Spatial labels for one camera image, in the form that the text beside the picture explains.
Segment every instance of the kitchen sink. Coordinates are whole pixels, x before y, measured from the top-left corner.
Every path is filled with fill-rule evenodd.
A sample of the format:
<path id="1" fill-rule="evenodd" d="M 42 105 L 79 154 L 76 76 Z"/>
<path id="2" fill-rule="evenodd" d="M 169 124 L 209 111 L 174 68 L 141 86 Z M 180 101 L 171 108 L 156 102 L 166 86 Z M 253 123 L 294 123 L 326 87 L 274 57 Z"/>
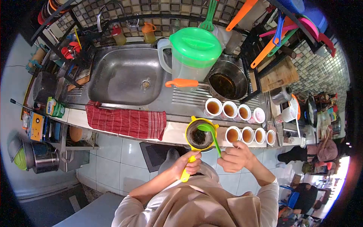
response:
<path id="1" fill-rule="evenodd" d="M 160 94 L 165 72 L 158 51 L 142 46 L 113 46 L 96 53 L 88 90 L 101 103 L 147 105 Z"/>

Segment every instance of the blue chair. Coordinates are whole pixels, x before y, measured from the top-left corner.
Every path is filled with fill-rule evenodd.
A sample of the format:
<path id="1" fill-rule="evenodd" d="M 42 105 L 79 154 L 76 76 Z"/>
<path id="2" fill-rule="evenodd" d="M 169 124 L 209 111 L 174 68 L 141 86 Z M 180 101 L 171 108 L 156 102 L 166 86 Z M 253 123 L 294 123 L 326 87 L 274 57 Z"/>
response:
<path id="1" fill-rule="evenodd" d="M 284 188 L 284 189 L 291 190 L 291 194 L 287 198 L 287 202 L 286 203 L 281 201 L 281 202 L 279 202 L 279 204 L 288 206 L 289 208 L 294 208 L 294 206 L 296 204 L 296 201 L 299 198 L 300 193 L 294 191 L 294 189 L 292 187 L 289 187 L 289 186 L 280 185 L 280 187 L 281 188 Z"/>

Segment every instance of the faucet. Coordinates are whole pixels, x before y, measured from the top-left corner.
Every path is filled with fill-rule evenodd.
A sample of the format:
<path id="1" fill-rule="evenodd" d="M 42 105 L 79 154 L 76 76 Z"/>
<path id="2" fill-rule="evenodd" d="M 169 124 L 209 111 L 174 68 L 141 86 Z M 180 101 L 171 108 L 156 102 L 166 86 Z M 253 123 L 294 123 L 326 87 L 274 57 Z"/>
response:
<path id="1" fill-rule="evenodd" d="M 121 8 L 121 11 L 122 11 L 122 14 L 123 16 L 125 16 L 125 8 L 123 7 L 122 3 L 120 1 L 117 1 L 117 0 L 111 0 L 109 1 L 108 3 L 106 3 L 104 6 L 102 6 L 102 8 L 100 9 L 99 11 L 99 14 L 97 15 L 97 28 L 98 28 L 98 32 L 102 32 L 102 27 L 101 27 L 101 16 L 102 16 L 102 13 L 104 11 L 104 9 L 106 8 L 106 6 L 108 6 L 109 4 L 118 4 Z M 135 29 L 135 28 L 138 28 L 139 27 L 139 22 L 140 20 L 137 19 L 137 23 L 136 25 L 134 25 L 136 20 L 132 20 L 132 23 L 131 24 L 128 20 L 126 20 L 126 26 L 127 28 L 131 28 L 131 29 Z"/>

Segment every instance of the black floor mat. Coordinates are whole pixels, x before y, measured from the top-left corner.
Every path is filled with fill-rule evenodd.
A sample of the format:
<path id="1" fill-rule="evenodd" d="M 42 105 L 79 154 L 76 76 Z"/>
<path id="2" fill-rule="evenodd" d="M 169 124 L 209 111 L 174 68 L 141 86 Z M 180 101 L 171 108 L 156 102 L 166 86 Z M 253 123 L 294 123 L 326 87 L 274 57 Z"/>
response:
<path id="1" fill-rule="evenodd" d="M 170 148 L 175 148 L 180 156 L 189 151 L 185 147 L 147 142 L 141 142 L 140 147 L 150 173 L 159 170 L 159 167 L 165 161 L 166 154 Z"/>

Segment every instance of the blue container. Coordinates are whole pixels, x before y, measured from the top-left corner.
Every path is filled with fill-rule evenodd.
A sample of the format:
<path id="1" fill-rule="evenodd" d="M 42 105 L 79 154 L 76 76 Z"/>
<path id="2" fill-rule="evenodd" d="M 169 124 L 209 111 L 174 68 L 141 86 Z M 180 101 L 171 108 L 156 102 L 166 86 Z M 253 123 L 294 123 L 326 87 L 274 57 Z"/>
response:
<path id="1" fill-rule="evenodd" d="M 309 1 L 304 1 L 305 11 L 304 15 L 307 16 L 318 28 L 319 32 L 324 33 L 328 27 L 328 21 L 320 9 Z"/>
<path id="2" fill-rule="evenodd" d="M 305 10 L 304 2 L 302 0 L 277 0 L 285 6 L 290 12 L 302 14 Z"/>

